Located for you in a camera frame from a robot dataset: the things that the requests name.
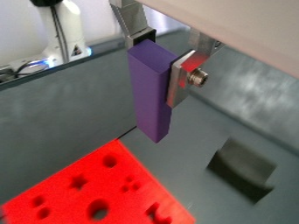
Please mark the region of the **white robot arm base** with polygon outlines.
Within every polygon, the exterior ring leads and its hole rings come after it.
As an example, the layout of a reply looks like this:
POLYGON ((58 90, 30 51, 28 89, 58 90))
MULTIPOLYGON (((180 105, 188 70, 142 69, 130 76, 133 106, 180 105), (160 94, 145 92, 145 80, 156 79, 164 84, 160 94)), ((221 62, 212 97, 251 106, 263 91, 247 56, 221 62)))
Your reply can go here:
POLYGON ((0 66, 0 83, 25 77, 92 54, 85 44, 80 8, 70 0, 29 0, 37 8, 46 33, 40 55, 0 66))

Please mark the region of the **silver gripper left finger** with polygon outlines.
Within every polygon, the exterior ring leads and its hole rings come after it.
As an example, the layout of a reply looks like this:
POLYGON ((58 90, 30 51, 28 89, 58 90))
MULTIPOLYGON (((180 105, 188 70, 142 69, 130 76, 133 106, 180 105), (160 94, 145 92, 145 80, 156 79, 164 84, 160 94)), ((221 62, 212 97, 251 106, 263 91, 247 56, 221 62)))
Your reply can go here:
POLYGON ((144 40, 154 41, 156 29, 148 26, 142 5, 136 0, 108 0, 125 36, 125 47, 144 40))

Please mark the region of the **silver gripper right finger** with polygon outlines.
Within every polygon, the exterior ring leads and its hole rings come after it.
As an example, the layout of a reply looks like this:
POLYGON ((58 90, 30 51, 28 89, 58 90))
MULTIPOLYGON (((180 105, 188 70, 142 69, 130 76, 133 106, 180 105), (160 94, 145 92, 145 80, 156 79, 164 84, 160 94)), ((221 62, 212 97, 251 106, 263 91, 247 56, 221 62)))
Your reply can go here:
POLYGON ((189 86, 204 86, 208 74, 201 70, 201 65, 221 49, 221 43, 202 32, 190 28, 189 34, 190 50, 170 65, 166 104, 172 109, 186 98, 189 86))

